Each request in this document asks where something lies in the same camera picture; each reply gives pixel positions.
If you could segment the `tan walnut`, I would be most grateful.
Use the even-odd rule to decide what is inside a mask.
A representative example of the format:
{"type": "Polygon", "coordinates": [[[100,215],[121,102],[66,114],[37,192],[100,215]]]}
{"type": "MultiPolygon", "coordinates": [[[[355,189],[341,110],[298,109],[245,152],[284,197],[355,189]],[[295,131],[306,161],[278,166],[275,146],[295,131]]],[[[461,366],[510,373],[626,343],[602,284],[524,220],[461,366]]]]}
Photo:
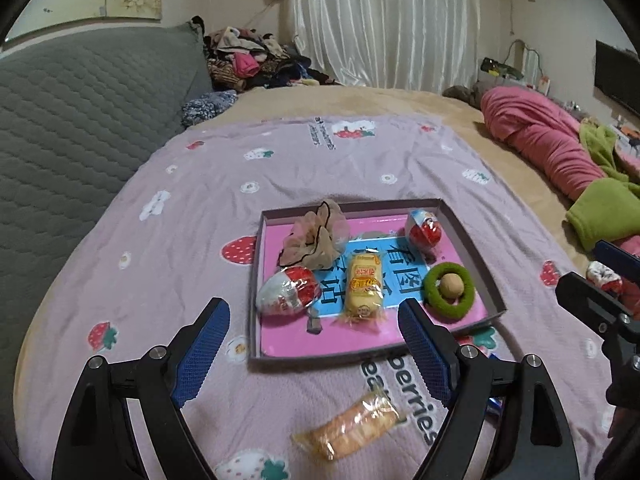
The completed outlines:
{"type": "Polygon", "coordinates": [[[440,278],[438,289],[444,298],[454,301],[464,294],[465,284],[459,274],[449,272],[440,278]]]}

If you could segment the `green fuzzy hair scrunchie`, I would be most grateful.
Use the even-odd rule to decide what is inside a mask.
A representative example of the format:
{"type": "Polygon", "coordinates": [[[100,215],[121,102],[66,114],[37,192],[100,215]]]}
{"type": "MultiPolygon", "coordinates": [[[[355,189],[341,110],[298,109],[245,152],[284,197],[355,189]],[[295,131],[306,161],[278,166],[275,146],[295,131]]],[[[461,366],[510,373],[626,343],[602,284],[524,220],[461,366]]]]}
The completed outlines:
{"type": "Polygon", "coordinates": [[[460,321],[475,301],[475,286],[469,271],[461,264],[443,262],[433,266],[424,278],[424,298],[441,318],[460,321]]]}

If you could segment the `yellow packaged cake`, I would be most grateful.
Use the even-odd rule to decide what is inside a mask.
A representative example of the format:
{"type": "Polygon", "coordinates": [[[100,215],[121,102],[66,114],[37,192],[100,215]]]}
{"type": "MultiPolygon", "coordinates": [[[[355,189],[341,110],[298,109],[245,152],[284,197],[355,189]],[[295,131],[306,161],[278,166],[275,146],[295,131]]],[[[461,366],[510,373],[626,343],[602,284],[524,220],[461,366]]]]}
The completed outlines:
{"type": "Polygon", "coordinates": [[[354,330],[378,333],[385,320],[383,258],[375,249],[354,252],[348,259],[345,295],[338,320],[354,330]]]}

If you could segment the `red white egg toy packet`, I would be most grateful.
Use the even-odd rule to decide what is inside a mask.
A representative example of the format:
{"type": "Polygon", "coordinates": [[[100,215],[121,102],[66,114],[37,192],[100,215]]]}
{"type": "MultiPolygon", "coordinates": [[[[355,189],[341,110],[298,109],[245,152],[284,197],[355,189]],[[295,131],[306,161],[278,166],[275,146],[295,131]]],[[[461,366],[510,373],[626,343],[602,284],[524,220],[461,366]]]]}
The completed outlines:
{"type": "Polygon", "coordinates": [[[289,266],[265,281],[257,293],[256,309],[262,315],[298,315],[311,307],[320,294],[314,272],[304,266],[289,266]]]}

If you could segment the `green fleece blanket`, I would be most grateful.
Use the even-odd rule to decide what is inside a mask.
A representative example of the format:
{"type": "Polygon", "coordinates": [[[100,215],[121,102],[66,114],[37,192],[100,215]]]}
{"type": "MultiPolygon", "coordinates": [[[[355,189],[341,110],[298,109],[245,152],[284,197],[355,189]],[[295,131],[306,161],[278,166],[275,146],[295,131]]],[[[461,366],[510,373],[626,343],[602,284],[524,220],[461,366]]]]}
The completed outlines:
{"type": "Polygon", "coordinates": [[[583,122],[579,141],[604,176],[587,185],[566,213],[582,248],[616,243],[639,253],[639,150],[614,129],[583,122]]]}

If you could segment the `pink quilt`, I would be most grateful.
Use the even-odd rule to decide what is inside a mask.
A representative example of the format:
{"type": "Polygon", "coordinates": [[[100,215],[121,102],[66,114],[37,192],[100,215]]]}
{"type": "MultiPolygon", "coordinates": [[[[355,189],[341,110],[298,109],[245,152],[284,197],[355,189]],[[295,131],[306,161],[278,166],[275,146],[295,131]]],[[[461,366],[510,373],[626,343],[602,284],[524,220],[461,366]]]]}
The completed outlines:
{"type": "Polygon", "coordinates": [[[602,178],[579,141],[582,122],[537,92],[522,87],[496,87],[480,100],[491,136],[518,152],[570,201],[570,207],[589,183],[602,178]]]}

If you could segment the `small red white egg toy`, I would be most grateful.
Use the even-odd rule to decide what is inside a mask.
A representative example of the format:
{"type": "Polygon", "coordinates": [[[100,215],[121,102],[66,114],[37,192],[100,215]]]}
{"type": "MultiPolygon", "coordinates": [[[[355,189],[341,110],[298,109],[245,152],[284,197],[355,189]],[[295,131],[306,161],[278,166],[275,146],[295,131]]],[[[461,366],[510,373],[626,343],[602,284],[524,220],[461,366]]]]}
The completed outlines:
{"type": "Polygon", "coordinates": [[[428,252],[442,239],[442,226],[431,212],[415,209],[408,213],[405,237],[420,252],[428,252]]]}

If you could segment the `black television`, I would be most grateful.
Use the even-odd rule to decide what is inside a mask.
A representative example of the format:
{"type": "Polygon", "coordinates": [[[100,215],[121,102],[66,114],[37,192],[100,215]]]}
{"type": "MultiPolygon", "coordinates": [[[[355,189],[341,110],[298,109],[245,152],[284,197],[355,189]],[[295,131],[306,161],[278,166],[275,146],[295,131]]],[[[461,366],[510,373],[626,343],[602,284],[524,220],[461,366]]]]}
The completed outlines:
{"type": "Polygon", "coordinates": [[[640,112],[640,62],[631,50],[596,41],[594,86],[609,99],[638,116],[640,112]]]}

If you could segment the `orange cracker packet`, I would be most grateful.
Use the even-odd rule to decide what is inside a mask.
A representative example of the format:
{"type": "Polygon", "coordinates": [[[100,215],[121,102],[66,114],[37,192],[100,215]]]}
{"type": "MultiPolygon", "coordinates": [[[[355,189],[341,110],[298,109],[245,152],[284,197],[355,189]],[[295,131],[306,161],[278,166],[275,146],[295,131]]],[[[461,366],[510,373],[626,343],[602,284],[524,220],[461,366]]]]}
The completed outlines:
{"type": "Polygon", "coordinates": [[[405,419],[385,391],[374,389],[324,425],[293,434],[292,441],[319,460],[335,462],[383,437],[405,419]]]}

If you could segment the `shallow box tray pink base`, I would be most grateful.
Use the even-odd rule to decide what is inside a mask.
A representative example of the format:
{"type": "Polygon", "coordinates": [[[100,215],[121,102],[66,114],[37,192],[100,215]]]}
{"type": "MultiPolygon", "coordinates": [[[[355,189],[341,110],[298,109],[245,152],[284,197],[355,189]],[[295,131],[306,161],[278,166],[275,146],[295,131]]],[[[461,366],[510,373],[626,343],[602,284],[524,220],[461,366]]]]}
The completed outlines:
{"type": "Polygon", "coordinates": [[[405,343],[397,325],[398,306],[406,299],[426,303],[424,278],[441,262],[455,262],[469,271],[475,298],[462,320],[441,320],[440,325],[463,335],[491,324],[506,312],[506,304],[472,237],[441,198],[346,203],[341,208],[352,238],[334,267],[316,274],[320,284],[320,296],[314,303],[317,317],[312,320],[307,313],[262,316],[257,310],[250,311],[248,357],[252,362],[263,366],[329,366],[402,350],[405,343]],[[434,214],[442,227],[442,238],[429,257],[421,255],[404,235],[408,215],[418,209],[434,214]],[[376,249],[383,257],[385,313],[372,323],[350,324],[341,317],[346,268],[350,256],[365,249],[376,249]]]}

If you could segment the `beige mesh scrunchie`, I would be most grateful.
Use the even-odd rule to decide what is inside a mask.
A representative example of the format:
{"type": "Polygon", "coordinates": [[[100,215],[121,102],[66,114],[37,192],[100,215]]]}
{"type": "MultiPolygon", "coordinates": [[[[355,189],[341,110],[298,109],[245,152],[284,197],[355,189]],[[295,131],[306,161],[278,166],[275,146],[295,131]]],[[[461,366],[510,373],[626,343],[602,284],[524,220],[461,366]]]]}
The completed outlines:
{"type": "Polygon", "coordinates": [[[277,264],[281,269],[303,266],[311,271],[329,270],[344,254],[350,227],[341,207],[327,198],[315,211],[298,218],[283,242],[277,264]]]}

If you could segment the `white curtain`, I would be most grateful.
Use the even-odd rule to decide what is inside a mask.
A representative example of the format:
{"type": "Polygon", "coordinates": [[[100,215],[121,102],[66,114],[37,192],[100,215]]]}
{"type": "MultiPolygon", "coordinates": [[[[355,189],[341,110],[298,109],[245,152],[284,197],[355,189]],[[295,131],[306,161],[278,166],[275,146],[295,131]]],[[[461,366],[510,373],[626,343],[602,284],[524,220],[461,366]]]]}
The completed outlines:
{"type": "Polygon", "coordinates": [[[480,0],[285,0],[312,66],[348,86],[442,92],[476,73],[480,0]]]}

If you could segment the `grey quilted headboard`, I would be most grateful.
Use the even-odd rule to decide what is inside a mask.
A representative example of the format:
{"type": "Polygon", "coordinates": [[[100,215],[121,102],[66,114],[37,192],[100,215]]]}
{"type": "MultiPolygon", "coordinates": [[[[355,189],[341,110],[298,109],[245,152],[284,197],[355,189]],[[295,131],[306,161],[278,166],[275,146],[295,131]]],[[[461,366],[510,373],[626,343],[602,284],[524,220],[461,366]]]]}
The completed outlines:
{"type": "Polygon", "coordinates": [[[1,62],[1,434],[30,322],[67,258],[210,83],[193,23],[89,30],[1,62]]]}

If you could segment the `dark floral cloth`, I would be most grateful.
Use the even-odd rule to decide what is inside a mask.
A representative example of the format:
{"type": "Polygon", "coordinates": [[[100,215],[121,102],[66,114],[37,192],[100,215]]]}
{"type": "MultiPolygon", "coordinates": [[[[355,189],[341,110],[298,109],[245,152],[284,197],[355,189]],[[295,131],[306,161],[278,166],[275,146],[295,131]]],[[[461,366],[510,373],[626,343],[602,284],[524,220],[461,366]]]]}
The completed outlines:
{"type": "Polygon", "coordinates": [[[207,92],[192,99],[181,109],[181,125],[190,128],[207,122],[228,110],[238,100],[234,90],[207,92]]]}

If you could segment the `pile of clothes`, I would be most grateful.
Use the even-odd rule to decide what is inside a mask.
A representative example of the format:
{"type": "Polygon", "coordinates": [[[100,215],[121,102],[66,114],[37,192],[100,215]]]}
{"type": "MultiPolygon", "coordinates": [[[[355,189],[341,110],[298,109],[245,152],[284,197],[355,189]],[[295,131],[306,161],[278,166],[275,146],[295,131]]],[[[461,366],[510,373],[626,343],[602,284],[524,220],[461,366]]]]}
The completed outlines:
{"type": "Polygon", "coordinates": [[[200,29],[213,89],[247,92],[254,88],[339,86],[328,74],[311,66],[311,59],[296,47],[280,44],[273,34],[227,26],[206,32],[204,20],[195,15],[191,24],[200,29]]]}

